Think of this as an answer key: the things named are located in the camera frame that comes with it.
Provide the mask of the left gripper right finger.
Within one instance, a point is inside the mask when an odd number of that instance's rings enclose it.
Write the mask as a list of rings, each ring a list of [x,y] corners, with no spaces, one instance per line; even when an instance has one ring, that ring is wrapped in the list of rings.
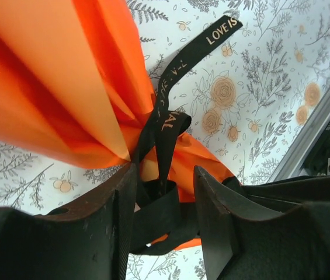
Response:
[[[194,169],[208,279],[330,279],[330,201],[267,208]]]

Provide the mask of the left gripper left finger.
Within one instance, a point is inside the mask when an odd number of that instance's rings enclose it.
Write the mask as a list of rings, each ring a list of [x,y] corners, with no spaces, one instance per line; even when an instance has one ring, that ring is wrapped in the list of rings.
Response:
[[[136,179],[129,163],[47,215],[0,207],[0,279],[124,279]]]

